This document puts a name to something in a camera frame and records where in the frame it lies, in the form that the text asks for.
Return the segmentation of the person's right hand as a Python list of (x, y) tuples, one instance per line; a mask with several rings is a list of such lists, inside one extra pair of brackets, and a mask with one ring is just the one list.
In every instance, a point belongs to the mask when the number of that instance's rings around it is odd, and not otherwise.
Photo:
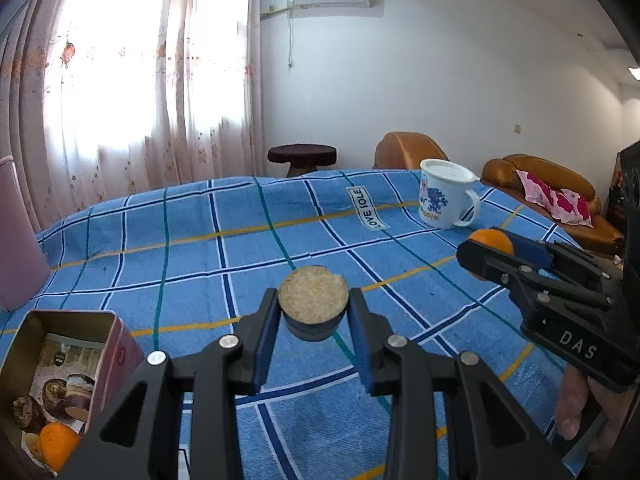
[(602, 464), (628, 422), (629, 409), (637, 409), (637, 389), (634, 385), (624, 393), (614, 392), (567, 364), (555, 404), (556, 433), (565, 442), (573, 442), (582, 437), (582, 428), (592, 425), (592, 414), (603, 413), (604, 425), (588, 444), (590, 460)]

